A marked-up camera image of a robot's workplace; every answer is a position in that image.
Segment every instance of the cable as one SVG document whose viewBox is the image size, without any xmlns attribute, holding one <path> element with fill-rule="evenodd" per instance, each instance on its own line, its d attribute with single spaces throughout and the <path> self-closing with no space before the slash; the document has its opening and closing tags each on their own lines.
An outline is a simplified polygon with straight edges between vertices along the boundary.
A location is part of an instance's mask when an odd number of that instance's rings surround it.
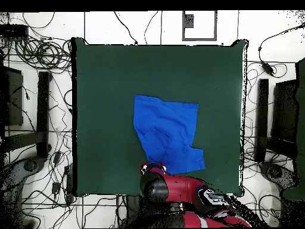
<svg viewBox="0 0 305 229">
<path fill-rule="evenodd" d="M 302 24 L 299 25 L 299 26 L 296 26 L 296 27 L 293 27 L 293 28 L 289 28 L 289 29 L 287 29 L 287 30 L 284 30 L 284 31 L 282 31 L 282 32 L 280 32 L 280 33 L 278 33 L 278 34 L 276 34 L 276 35 L 272 35 L 272 36 L 270 36 L 270 37 L 264 39 L 264 40 L 261 42 L 260 46 L 259 46 L 259 58 L 260 58 L 260 61 L 261 61 L 262 63 L 264 63 L 264 61 L 263 61 L 262 58 L 260 57 L 260 51 L 262 50 L 262 45 L 263 45 L 263 43 L 264 43 L 266 40 L 271 39 L 271 38 L 273 38 L 273 37 L 276 37 L 276 36 L 278 36 L 278 35 L 280 35 L 280 34 L 285 34 L 285 33 L 289 32 L 290 30 L 297 30 L 297 29 L 299 29 L 299 28 L 304 28 L 304 27 L 305 27 L 305 23 L 302 23 Z"/>
<path fill-rule="evenodd" d="M 277 196 L 275 196 L 275 195 L 272 195 L 272 194 L 267 194 L 267 195 L 264 195 L 263 197 L 261 197 L 261 198 L 259 199 L 259 204 L 258 204 L 258 206 L 259 206 L 259 214 L 260 214 L 260 217 L 261 217 L 262 220 L 264 220 L 264 219 L 263 219 L 263 216 L 264 216 L 264 215 L 262 214 L 262 206 L 260 205 L 260 202 L 261 202 L 265 197 L 275 197 L 278 201 L 282 202 L 281 199 L 280 199 L 279 197 L 277 197 Z M 274 215 L 271 214 L 270 212 L 267 212 L 267 213 L 270 214 L 271 216 L 273 216 L 274 218 L 276 218 L 276 219 L 279 221 L 279 218 L 278 218 L 277 215 L 274 216 Z"/>
<path fill-rule="evenodd" d="M 29 216 L 29 217 L 32 217 L 32 218 L 35 218 L 35 219 L 38 219 L 39 220 L 39 224 L 38 226 L 36 227 L 36 229 L 38 229 L 41 225 L 41 219 L 36 217 L 36 216 L 33 216 L 33 215 L 30 215 L 30 214 L 26 214 L 25 212 L 22 211 L 22 214 L 26 215 L 26 216 Z"/>
<path fill-rule="evenodd" d="M 30 25 L 28 24 L 28 22 L 26 21 L 26 19 L 25 19 L 25 17 L 24 17 L 24 13 L 22 13 L 22 17 L 23 17 L 24 21 L 26 22 L 26 24 L 27 24 L 29 27 L 34 28 L 34 29 L 46 28 L 46 27 L 47 27 L 49 24 L 51 24 L 51 22 L 53 21 L 54 15 L 55 15 L 55 12 L 53 12 L 53 16 L 52 16 L 51 20 L 50 20 L 49 23 L 46 24 L 45 26 L 42 26 L 42 27 L 34 27 L 34 26 L 30 26 Z"/>
<path fill-rule="evenodd" d="M 72 91 L 72 89 L 68 90 L 68 91 L 64 94 L 64 102 L 65 102 L 66 105 L 72 107 L 72 105 L 71 105 L 71 104 L 68 104 L 67 101 L 66 101 L 66 95 L 67 95 L 70 91 Z"/>
<path fill-rule="evenodd" d="M 156 15 L 158 14 L 158 12 L 159 12 L 159 11 L 157 11 L 157 12 L 151 17 L 150 22 L 151 22 L 151 20 L 153 20 L 154 16 L 156 16 Z M 148 25 L 147 25 L 147 27 L 146 27 L 146 29 L 145 29 L 145 32 L 144 32 L 144 39 L 145 39 L 146 45 L 147 45 L 147 41 L 146 41 L 146 36 L 145 36 L 145 34 L 146 34 L 147 29 L 148 29 L 148 26 L 150 26 L 150 22 L 148 23 Z"/>
<path fill-rule="evenodd" d="M 114 11 L 114 15 L 116 15 L 116 17 L 117 17 L 117 19 L 118 19 L 118 21 L 122 24 L 122 25 L 124 25 L 124 27 L 127 29 L 127 31 L 128 31 L 128 33 L 129 33 L 129 36 L 135 41 L 135 45 L 137 45 L 138 44 L 138 41 L 136 41 L 132 36 L 131 36 L 131 34 L 130 34 L 130 30 L 128 29 L 128 27 L 127 26 L 125 26 L 125 24 L 119 19 L 119 17 L 117 16 L 117 14 L 116 14 L 116 12 Z"/>
<path fill-rule="evenodd" d="M 116 198 L 114 197 L 114 198 L 112 198 L 112 199 L 109 199 L 109 198 L 103 197 L 103 198 L 99 199 L 99 201 L 97 202 L 97 204 L 95 205 L 95 207 L 94 207 L 90 212 L 88 212 L 88 213 L 85 215 L 85 217 L 84 217 L 84 223 L 83 223 L 83 228 L 85 228 L 85 225 L 86 225 L 86 217 L 87 217 L 90 213 L 92 213 L 92 212 L 98 207 L 98 204 L 99 204 L 100 201 L 102 201 L 102 200 L 114 200 L 114 199 L 116 199 Z"/>
</svg>

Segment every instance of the green tabletop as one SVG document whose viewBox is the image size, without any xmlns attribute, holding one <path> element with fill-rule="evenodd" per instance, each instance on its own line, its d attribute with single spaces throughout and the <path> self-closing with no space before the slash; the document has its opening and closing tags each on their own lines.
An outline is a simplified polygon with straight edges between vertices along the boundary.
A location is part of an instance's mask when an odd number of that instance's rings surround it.
<svg viewBox="0 0 305 229">
<path fill-rule="evenodd" d="M 77 194 L 140 193 L 146 155 L 133 128 L 134 95 L 198 103 L 192 146 L 204 150 L 206 169 L 185 175 L 241 194 L 245 45 L 85 45 L 76 38 Z"/>
</svg>

